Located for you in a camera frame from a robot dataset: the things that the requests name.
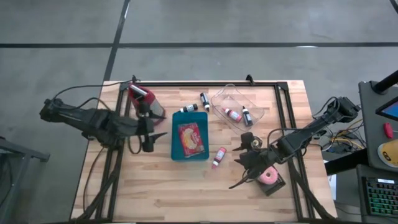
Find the keyboard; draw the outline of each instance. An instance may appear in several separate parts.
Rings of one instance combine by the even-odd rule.
[[[362,177],[370,215],[398,218],[398,180]]]

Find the blue bin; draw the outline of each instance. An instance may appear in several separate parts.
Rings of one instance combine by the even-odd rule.
[[[205,151],[201,154],[185,157],[180,135],[178,134],[178,126],[180,124],[196,123],[199,128],[201,141],[205,147]],[[172,125],[172,160],[174,161],[203,161],[209,158],[209,130],[206,112],[176,112],[173,114]]]

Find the wooden tabletop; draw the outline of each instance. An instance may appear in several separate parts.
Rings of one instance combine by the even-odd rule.
[[[297,126],[304,127],[311,122],[304,82],[287,81],[294,107]],[[265,115],[252,128],[252,132],[265,139],[269,131],[280,128],[275,92],[272,87],[237,87],[255,105],[265,109]],[[115,204],[115,222],[273,222],[295,221],[295,207],[290,186],[287,164],[275,167],[286,181],[286,186],[267,197],[255,182],[243,184],[235,189],[228,187],[242,177],[243,167],[233,161],[239,152],[231,152],[240,145],[240,137],[220,119],[208,113],[210,158],[203,162],[174,162],[170,158],[172,114],[182,106],[197,103],[201,106],[199,94],[206,92],[211,98],[221,87],[151,87],[159,103],[166,109],[167,119],[155,127],[155,133],[168,132],[159,138],[152,153],[141,152],[132,155],[124,148],[118,196]],[[119,85],[103,87],[100,98],[110,107],[116,106]],[[122,112],[126,97],[122,103]],[[284,104],[285,117],[287,109]],[[131,116],[135,117],[132,107]],[[271,139],[280,136],[276,132]],[[132,148],[137,149],[137,138],[133,137]],[[211,162],[221,147],[228,151],[217,169],[211,169]],[[83,212],[83,189],[88,171],[101,146],[92,141],[83,165],[72,218]],[[103,174],[106,150],[93,169],[86,193],[86,206],[99,191]],[[319,147],[310,146],[304,157],[310,188],[327,211],[336,216],[328,178]],[[300,191],[303,212],[306,214],[305,200]]]

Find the pink donut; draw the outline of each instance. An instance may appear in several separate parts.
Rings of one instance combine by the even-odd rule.
[[[258,181],[270,185],[276,182],[278,179],[278,171],[275,168],[270,167],[264,171],[261,176],[258,178]]]

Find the gray floor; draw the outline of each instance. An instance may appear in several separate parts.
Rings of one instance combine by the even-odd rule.
[[[111,43],[123,0],[3,0],[0,44]],[[393,42],[388,0],[132,0],[121,42]],[[32,163],[15,217],[67,220],[87,142],[41,121],[44,99],[72,85],[101,83],[110,49],[0,49],[0,135],[51,153]],[[111,80],[305,80],[312,111],[330,96],[359,103],[358,82],[397,69],[398,48],[119,49]],[[62,96],[76,105],[99,88]],[[359,205],[354,172],[338,176],[337,201]],[[345,218],[358,220],[356,217]]]

